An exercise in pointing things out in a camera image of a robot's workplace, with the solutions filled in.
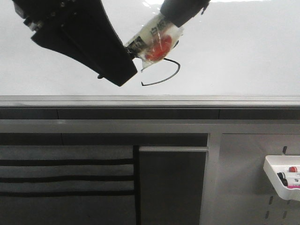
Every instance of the plastic bag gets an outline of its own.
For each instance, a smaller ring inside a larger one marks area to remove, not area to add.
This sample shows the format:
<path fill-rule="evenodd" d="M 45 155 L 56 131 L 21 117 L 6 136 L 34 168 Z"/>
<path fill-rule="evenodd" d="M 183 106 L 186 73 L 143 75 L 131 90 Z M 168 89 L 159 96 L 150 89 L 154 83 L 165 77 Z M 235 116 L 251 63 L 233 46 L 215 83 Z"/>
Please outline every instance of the plastic bag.
<path fill-rule="evenodd" d="M 162 14 L 158 14 L 125 47 L 132 55 L 142 59 L 142 67 L 145 69 L 163 60 L 182 33 L 182 27 L 178 28 Z"/>

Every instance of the white plastic holder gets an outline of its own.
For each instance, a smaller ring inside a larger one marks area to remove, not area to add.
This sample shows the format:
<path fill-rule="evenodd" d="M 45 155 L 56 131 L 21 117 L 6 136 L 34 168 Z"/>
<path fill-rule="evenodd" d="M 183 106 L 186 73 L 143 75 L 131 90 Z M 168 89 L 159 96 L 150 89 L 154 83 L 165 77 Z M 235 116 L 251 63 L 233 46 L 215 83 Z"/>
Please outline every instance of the white plastic holder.
<path fill-rule="evenodd" d="M 289 168 L 292 166 L 300 168 L 300 156 L 266 156 L 263 169 L 280 198 L 284 200 L 300 201 L 300 187 L 288 188 L 284 186 L 277 175 L 277 173 L 286 173 L 288 176 L 288 174 L 291 174 L 289 172 Z M 298 173 L 294 173 L 294 176 L 296 178 L 299 176 L 300 184 L 300 171 Z"/>

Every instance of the red cap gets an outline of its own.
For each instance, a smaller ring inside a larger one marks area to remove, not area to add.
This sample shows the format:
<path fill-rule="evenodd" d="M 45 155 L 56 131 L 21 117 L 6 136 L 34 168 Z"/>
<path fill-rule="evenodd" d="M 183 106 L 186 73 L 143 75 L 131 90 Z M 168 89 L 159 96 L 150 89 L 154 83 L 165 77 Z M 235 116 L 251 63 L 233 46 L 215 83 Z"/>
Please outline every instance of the red cap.
<path fill-rule="evenodd" d="M 291 167 L 289 168 L 289 172 L 290 172 L 290 173 L 296 173 L 296 172 L 297 172 L 297 167 L 291 166 Z"/>

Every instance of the red object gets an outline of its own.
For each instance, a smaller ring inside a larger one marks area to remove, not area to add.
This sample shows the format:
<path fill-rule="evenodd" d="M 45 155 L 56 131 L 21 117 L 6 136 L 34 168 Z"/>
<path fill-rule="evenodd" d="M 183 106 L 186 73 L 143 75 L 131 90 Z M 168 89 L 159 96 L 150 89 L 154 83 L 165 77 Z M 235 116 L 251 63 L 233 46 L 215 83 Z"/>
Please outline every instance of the red object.
<path fill-rule="evenodd" d="M 170 35 L 163 36 L 160 40 L 154 42 L 153 47 L 145 55 L 147 60 L 160 61 L 170 52 L 172 46 L 172 38 Z"/>
<path fill-rule="evenodd" d="M 290 173 L 296 173 L 298 170 L 297 170 L 297 167 L 295 167 L 295 166 L 291 166 L 290 168 L 289 168 L 289 172 Z"/>
<path fill-rule="evenodd" d="M 299 186 L 293 186 L 293 185 L 291 185 L 291 186 L 287 186 L 287 188 L 293 189 L 293 188 L 300 188 L 300 187 Z"/>

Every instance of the white wall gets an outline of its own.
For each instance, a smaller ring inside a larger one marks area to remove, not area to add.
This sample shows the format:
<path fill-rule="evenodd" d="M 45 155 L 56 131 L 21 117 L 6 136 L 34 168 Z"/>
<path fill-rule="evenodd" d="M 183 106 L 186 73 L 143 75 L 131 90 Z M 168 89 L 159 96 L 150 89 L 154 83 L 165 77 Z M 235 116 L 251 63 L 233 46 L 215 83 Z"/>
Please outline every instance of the white wall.
<path fill-rule="evenodd" d="M 159 5 L 147 7 L 144 1 L 103 0 L 124 43 L 158 12 Z M 185 25 L 169 55 L 181 63 L 179 74 L 142 87 L 141 81 L 158 81 L 176 70 L 161 62 L 121 88 L 34 44 L 12 1 L 0 5 L 0 95 L 300 95 L 299 0 L 212 2 Z"/>

